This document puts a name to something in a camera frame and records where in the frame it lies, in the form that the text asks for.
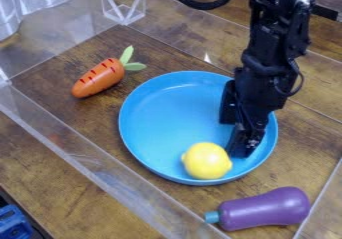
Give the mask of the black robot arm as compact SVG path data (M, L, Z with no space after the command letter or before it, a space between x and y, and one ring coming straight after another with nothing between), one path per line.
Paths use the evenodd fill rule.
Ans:
M250 0L250 41L224 89L219 122L234 126L226 151L248 158L260 146L269 115L305 82L296 59L310 45L314 0Z

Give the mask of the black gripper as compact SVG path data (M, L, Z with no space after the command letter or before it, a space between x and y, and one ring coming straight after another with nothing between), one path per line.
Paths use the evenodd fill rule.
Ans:
M236 69L234 78L225 85L219 109L219 122L233 125L226 145L232 157L249 158L254 153L270 113L282 109L288 98L301 90L294 87L300 77L297 66Z

